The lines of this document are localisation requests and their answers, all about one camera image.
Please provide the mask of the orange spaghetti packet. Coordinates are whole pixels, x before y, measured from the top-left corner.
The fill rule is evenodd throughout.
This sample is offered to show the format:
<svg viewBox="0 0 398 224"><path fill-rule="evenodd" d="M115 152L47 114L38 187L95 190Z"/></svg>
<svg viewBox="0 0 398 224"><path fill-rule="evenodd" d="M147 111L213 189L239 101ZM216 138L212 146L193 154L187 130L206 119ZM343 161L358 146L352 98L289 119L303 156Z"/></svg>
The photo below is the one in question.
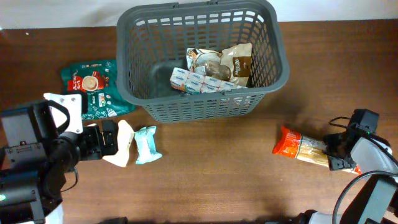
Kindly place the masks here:
<svg viewBox="0 0 398 224"><path fill-rule="evenodd" d="M282 135L274 146L272 153L327 167L331 170L330 160L325 154L326 144L323 141L307 137L299 132L281 127Z"/></svg>

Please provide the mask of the green Nescafe coffee bag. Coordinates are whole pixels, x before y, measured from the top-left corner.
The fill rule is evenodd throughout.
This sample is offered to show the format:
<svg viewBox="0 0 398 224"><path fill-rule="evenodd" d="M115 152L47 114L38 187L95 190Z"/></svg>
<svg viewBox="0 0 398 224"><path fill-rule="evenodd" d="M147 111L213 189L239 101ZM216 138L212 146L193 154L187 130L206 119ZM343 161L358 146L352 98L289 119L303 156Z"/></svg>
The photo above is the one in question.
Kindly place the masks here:
<svg viewBox="0 0 398 224"><path fill-rule="evenodd" d="M67 93L80 91L85 94L87 109L82 112L83 120L121 116L136 109L118 92L117 74L115 59L73 63L62 69L64 90Z"/></svg>

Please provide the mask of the dark grey plastic basket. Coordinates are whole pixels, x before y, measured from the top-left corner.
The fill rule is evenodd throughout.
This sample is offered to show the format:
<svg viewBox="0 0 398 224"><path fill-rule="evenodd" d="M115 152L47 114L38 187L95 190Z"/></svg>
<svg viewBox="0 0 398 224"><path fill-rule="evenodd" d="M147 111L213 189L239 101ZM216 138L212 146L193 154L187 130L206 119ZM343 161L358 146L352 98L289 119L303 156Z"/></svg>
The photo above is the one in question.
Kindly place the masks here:
<svg viewBox="0 0 398 224"><path fill-rule="evenodd" d="M136 6L117 26L117 88L129 103L168 123L250 113L289 79L289 63L273 6L262 0ZM174 68L189 47L217 52L252 45L245 89L190 95L172 88Z"/></svg>

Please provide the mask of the Kleenex tissue multipack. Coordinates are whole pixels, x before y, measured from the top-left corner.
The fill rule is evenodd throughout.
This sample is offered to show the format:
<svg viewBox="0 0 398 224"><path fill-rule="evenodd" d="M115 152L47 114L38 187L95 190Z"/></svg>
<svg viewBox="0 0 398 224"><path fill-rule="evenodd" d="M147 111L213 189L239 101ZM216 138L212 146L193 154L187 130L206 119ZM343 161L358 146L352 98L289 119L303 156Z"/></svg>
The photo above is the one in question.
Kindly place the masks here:
<svg viewBox="0 0 398 224"><path fill-rule="evenodd" d="M245 88L245 86L189 72L188 70L177 67L172 71L170 84L173 89L191 95L216 92L226 93L227 91Z"/></svg>

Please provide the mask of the brown white pastry bag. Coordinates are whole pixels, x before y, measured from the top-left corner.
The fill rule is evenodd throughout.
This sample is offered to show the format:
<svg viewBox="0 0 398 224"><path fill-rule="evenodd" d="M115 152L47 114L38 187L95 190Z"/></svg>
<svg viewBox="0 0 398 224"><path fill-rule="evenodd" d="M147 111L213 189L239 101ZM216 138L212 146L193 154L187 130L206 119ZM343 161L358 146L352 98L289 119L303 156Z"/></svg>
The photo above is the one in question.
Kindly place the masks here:
<svg viewBox="0 0 398 224"><path fill-rule="evenodd" d="M221 52L188 48L187 68L194 73L247 86L251 74L252 44L238 44Z"/></svg>

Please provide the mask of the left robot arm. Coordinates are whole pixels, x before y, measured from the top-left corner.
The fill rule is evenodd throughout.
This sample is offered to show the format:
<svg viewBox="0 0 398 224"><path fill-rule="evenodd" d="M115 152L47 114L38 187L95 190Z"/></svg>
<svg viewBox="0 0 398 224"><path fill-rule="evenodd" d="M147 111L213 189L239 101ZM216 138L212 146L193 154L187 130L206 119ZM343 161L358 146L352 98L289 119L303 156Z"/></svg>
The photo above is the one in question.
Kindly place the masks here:
<svg viewBox="0 0 398 224"><path fill-rule="evenodd" d="M1 119L10 162L1 171L1 223L45 223L61 211L67 172L118 151L114 121L69 131L70 112L52 100L4 111Z"/></svg>

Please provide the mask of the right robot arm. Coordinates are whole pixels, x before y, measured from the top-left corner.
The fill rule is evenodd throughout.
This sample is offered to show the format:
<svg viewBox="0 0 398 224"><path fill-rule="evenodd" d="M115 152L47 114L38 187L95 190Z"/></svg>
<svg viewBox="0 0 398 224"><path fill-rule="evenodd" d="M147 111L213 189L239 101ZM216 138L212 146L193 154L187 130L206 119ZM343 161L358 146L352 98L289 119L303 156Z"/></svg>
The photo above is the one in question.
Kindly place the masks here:
<svg viewBox="0 0 398 224"><path fill-rule="evenodd" d="M355 109L342 133L324 136L330 170L359 167L361 174L342 191L332 214L307 210L291 223L389 223L397 214L397 159L387 140L376 134L379 114Z"/></svg>

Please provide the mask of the beige crumpled snack bag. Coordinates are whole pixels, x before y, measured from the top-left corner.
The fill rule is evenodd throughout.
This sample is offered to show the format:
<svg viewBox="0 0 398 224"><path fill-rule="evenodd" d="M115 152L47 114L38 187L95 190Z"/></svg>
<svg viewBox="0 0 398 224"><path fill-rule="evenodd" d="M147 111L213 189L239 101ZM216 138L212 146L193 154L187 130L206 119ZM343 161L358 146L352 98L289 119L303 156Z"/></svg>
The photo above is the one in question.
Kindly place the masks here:
<svg viewBox="0 0 398 224"><path fill-rule="evenodd" d="M118 167L125 168L130 158L129 149L134 137L134 130L125 120L115 123L118 126L118 152L113 156L103 156L102 159Z"/></svg>

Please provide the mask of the mint green snack packet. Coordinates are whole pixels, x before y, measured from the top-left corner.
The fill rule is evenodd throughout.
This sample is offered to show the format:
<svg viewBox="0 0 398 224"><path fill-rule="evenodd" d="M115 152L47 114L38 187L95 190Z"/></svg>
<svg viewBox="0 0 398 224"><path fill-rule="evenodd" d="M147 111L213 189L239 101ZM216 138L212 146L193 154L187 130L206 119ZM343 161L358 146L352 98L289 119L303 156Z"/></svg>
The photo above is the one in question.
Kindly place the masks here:
<svg viewBox="0 0 398 224"><path fill-rule="evenodd" d="M154 162L162 157L162 154L157 151L155 146L154 134L156 129L155 126L143 127L135 133L134 139L138 151L136 165Z"/></svg>

